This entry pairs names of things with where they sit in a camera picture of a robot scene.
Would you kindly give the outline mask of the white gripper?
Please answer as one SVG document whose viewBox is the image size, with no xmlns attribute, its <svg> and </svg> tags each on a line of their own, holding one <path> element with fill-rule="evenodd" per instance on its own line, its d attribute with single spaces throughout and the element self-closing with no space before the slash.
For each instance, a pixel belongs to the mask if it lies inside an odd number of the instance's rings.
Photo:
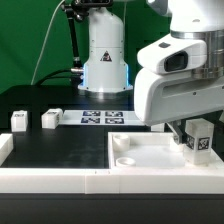
<svg viewBox="0 0 224 224">
<path fill-rule="evenodd" d="M 158 75 L 139 71 L 134 86 L 134 111 L 147 126 L 167 123 L 174 142 L 183 143 L 181 120 L 224 109 L 224 76 L 194 79 L 189 71 Z"/>
</svg>

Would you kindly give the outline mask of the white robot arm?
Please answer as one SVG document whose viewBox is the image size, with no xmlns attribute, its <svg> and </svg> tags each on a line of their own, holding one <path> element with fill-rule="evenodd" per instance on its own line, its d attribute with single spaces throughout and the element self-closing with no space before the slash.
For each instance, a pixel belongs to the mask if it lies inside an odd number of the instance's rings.
<svg viewBox="0 0 224 224">
<path fill-rule="evenodd" d="M 137 54 L 142 66 L 134 111 L 152 126 L 224 109 L 224 0 L 146 0 L 171 18 L 170 33 Z M 110 15 L 111 0 L 90 8 L 90 51 L 80 88 L 97 95 L 130 87 L 123 60 L 123 24 Z"/>
</svg>

